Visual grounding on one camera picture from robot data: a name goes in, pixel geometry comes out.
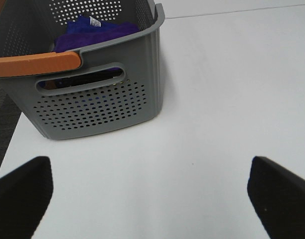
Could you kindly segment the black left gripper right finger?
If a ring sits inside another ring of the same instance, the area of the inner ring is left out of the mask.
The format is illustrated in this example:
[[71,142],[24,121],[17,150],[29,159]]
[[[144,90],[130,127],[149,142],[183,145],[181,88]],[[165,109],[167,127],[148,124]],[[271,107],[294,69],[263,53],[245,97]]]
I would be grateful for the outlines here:
[[247,193],[271,239],[305,239],[305,179],[267,157],[252,160]]

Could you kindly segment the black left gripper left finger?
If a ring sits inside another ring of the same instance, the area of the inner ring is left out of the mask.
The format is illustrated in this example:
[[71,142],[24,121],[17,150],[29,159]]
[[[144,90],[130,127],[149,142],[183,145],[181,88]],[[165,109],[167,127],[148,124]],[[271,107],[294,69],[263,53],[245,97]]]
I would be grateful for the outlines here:
[[53,194],[50,159],[38,156],[0,178],[0,239],[30,239]]

